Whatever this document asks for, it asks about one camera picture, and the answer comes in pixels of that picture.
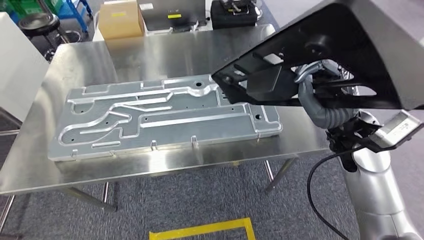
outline green bin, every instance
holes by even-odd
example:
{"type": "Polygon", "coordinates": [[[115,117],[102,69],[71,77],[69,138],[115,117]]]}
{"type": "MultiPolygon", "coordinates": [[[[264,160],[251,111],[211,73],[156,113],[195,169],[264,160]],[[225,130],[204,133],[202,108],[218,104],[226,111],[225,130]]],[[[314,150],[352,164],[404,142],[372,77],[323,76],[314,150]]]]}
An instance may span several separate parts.
{"type": "MultiPolygon", "coordinates": [[[[43,12],[36,0],[8,0],[8,2],[19,18],[23,18],[28,14],[43,12]]],[[[46,0],[45,3],[50,11],[55,15],[58,14],[61,6],[63,5],[62,0],[46,0]]]]}

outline gray cable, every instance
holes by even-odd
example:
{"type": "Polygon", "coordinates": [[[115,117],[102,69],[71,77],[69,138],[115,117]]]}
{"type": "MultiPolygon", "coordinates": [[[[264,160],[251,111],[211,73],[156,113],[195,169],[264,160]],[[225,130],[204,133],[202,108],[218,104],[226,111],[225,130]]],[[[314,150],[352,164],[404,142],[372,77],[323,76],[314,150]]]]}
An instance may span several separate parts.
{"type": "Polygon", "coordinates": [[[319,128],[332,129],[353,118],[358,110],[352,108],[325,108],[314,96],[312,76],[299,84],[298,98],[312,122],[319,128]]]}

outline aluminum plate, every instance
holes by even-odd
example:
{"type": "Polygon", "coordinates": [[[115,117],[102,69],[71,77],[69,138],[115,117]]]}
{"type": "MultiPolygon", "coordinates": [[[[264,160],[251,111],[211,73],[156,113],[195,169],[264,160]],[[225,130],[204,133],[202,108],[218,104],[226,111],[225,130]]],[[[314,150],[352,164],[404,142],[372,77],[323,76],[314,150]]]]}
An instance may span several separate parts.
{"type": "Polygon", "coordinates": [[[210,75],[72,89],[48,158],[71,161],[270,137],[274,106],[230,104],[210,75]]]}

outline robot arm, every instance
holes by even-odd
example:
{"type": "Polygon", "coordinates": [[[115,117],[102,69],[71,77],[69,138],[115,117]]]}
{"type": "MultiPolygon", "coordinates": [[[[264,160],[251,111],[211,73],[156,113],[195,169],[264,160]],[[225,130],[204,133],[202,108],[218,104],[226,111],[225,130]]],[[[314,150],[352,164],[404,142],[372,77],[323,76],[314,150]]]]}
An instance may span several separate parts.
{"type": "Polygon", "coordinates": [[[358,110],[424,109],[422,63],[424,47],[371,0],[325,0],[212,79],[231,103],[302,106],[327,129],[335,153],[365,147],[340,157],[361,239],[422,239],[409,220],[388,151],[423,124],[402,110],[381,126],[358,110]],[[356,95],[350,91],[356,86],[375,95],[356,95]]]}
{"type": "MultiPolygon", "coordinates": [[[[358,147],[355,140],[337,134],[340,132],[338,128],[350,127],[344,126],[345,123],[360,118],[365,123],[379,125],[378,120],[366,111],[323,107],[314,97],[311,75],[299,83],[298,98],[315,125],[332,129],[328,131],[328,137],[332,142],[331,149],[336,153],[358,147]]],[[[405,124],[410,125],[409,131],[420,127],[420,121],[407,112],[399,113],[394,119],[388,124],[397,124],[397,127],[392,127],[385,134],[381,134],[382,140],[377,140],[378,143],[384,142],[383,140],[387,138],[395,142],[401,141],[402,136],[395,140],[391,132],[397,131],[395,133],[397,135],[408,135],[408,131],[400,132],[400,129],[405,128],[405,124]]],[[[355,209],[361,239],[422,240],[405,208],[391,168],[389,151],[375,153],[364,148],[348,156],[342,155],[340,163],[346,188],[355,209]]]]}

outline cardboard box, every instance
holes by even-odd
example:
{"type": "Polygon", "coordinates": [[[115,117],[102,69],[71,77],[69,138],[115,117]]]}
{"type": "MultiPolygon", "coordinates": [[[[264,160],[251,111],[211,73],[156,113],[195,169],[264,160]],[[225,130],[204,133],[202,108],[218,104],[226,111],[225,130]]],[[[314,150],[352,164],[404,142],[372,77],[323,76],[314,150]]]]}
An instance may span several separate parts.
{"type": "Polygon", "coordinates": [[[136,1],[102,4],[98,29],[104,40],[142,37],[145,34],[142,12],[136,1]]]}

